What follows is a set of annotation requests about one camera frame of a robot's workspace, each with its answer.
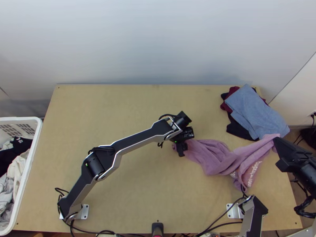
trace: white wall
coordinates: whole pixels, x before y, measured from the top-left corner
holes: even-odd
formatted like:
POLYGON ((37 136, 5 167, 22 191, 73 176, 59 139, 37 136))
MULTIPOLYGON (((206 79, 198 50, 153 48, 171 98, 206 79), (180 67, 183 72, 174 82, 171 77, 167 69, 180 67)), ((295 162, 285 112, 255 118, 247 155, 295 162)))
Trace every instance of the white wall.
POLYGON ((0 87, 47 104, 56 83, 249 83, 269 101, 316 50, 315 10, 315 0, 2 0, 0 87))
POLYGON ((309 115, 316 112, 316 54, 269 105, 288 125, 312 124, 309 115))

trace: white fabric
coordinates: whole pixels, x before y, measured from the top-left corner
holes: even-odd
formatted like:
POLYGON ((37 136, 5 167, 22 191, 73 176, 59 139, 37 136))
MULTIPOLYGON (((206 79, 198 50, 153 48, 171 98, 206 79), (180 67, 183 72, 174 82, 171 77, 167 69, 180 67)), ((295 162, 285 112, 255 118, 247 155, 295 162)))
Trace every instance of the white fabric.
MULTIPOLYGON (((34 138, 34 135, 23 135, 23 136, 20 136, 21 138, 26 138, 26 139, 33 139, 34 138)), ((0 144, 0 149, 1 150, 7 150, 7 149, 11 149, 13 148, 13 144, 11 143, 11 141, 14 140, 14 137, 7 140, 5 143, 3 144, 0 144)))
POLYGON ((0 178, 0 214, 2 214, 7 205, 11 202, 13 196, 13 179, 7 177, 5 173, 0 178))
POLYGON ((1 150, 7 150, 13 148, 13 144, 11 141, 13 141, 14 138, 11 138, 10 140, 7 140, 5 143, 3 143, 1 150))
POLYGON ((13 182, 13 200, 15 201, 17 191, 19 190, 21 176, 25 167, 26 159, 30 149, 17 156, 8 167, 7 177, 14 180, 13 182))
POLYGON ((13 210, 14 203, 9 203, 7 205, 7 209, 4 211, 4 213, 0 216, 0 221, 10 221, 12 210, 13 210))

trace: blue cloth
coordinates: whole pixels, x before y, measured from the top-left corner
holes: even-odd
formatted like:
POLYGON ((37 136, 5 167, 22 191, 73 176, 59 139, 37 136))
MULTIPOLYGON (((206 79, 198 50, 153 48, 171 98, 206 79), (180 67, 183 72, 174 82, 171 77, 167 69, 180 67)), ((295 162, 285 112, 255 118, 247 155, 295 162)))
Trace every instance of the blue cloth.
POLYGON ((267 106, 247 84, 228 97, 225 103, 233 110, 231 116, 249 131, 254 140, 262 139, 265 134, 284 137, 290 132, 281 115, 267 106))

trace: power outlet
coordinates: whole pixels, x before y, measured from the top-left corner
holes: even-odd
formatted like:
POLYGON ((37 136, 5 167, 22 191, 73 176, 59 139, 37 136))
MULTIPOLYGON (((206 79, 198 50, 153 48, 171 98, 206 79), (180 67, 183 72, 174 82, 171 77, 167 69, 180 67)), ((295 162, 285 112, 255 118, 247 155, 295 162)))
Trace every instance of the power outlet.
POLYGON ((314 113, 316 113, 316 110, 314 110, 313 112, 311 112, 310 114, 308 114, 307 117, 313 115, 314 113))

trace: red object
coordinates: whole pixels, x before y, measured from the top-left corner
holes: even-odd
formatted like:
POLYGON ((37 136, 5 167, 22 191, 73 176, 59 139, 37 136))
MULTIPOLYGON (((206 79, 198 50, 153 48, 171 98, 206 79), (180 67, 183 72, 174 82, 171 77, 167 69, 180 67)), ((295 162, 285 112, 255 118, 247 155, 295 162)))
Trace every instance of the red object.
POLYGON ((228 94, 226 95, 226 97, 225 97, 225 99, 224 99, 224 102, 220 105, 220 108, 222 109, 222 110, 225 110, 225 111, 227 111, 227 112, 229 112, 229 113, 232 113, 233 111, 232 111, 232 109, 225 103, 225 100, 228 98, 228 97, 230 97, 234 92, 236 92, 238 89, 239 89, 240 87, 231 87, 230 89, 229 89, 229 92, 228 92, 228 94))

